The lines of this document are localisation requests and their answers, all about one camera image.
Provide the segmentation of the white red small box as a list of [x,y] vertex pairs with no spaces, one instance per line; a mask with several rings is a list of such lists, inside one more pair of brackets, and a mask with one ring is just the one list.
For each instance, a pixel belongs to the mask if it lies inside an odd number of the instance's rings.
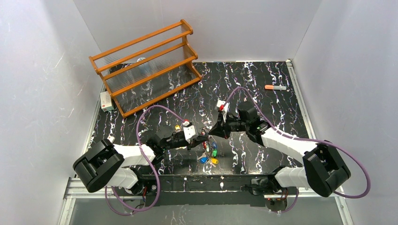
[[107,91],[100,93],[100,106],[104,112],[109,112],[115,109],[111,96]]

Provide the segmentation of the orange white marker pen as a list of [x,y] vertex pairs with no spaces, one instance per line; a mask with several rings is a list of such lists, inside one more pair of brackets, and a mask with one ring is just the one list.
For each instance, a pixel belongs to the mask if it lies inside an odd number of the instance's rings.
[[276,86],[276,85],[265,85],[266,90],[287,90],[286,86]]

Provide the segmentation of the orange wooden shelf rack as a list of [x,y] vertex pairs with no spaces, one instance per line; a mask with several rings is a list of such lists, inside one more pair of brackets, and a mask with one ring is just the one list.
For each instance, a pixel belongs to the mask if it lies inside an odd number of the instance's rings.
[[126,118],[202,79],[184,19],[88,59]]

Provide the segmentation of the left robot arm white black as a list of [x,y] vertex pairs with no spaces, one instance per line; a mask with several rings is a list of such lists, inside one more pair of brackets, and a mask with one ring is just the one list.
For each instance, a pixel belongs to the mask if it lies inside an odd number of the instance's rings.
[[79,157],[72,168],[90,193],[106,186],[132,189],[137,186],[139,177],[131,166],[156,165],[162,161],[165,151],[180,147],[190,150],[210,138],[211,135],[204,133],[186,139],[180,131],[170,136],[154,135],[141,146],[118,145],[103,139]]

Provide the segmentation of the small white card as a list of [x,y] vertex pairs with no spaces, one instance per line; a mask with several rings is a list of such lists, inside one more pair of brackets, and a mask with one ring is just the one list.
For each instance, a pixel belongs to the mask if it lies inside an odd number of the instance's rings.
[[108,139],[111,143],[113,143],[113,142],[115,141],[115,138],[114,138],[113,136],[111,136],[111,135],[109,135],[109,136],[107,137],[107,139]]

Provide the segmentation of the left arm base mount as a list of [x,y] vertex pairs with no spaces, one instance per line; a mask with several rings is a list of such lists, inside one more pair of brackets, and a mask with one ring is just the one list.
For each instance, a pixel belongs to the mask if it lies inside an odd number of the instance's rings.
[[158,184],[155,176],[145,175],[138,178],[137,183],[132,188],[115,188],[116,193],[119,196],[156,196]]

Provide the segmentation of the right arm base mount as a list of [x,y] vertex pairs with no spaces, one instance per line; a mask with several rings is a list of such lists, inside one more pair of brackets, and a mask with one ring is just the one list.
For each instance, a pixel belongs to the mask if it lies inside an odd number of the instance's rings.
[[249,184],[241,187],[254,196],[263,196],[269,212],[282,214],[290,211],[297,203],[299,190],[281,187],[274,178],[263,177],[251,179]]

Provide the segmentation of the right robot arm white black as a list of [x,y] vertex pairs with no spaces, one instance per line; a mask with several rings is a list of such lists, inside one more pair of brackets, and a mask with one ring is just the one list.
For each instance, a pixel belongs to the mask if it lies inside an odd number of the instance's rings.
[[218,100],[217,122],[209,134],[228,139],[232,132],[245,132],[248,138],[292,157],[301,167],[278,167],[267,177],[266,187],[275,191],[284,188],[310,188],[322,197],[330,196],[351,177],[346,163],[333,146],[287,137],[281,130],[261,120],[252,102],[238,105],[238,116],[228,111],[229,104]]

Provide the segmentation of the bunch of coloured keys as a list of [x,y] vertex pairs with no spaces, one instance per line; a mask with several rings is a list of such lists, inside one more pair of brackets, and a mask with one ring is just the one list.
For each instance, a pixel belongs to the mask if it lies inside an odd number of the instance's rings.
[[203,148],[203,153],[201,156],[197,158],[197,160],[202,164],[209,164],[212,167],[216,168],[219,164],[217,157],[217,145],[214,141],[211,141],[212,137],[210,136],[209,140],[204,141],[201,145]]

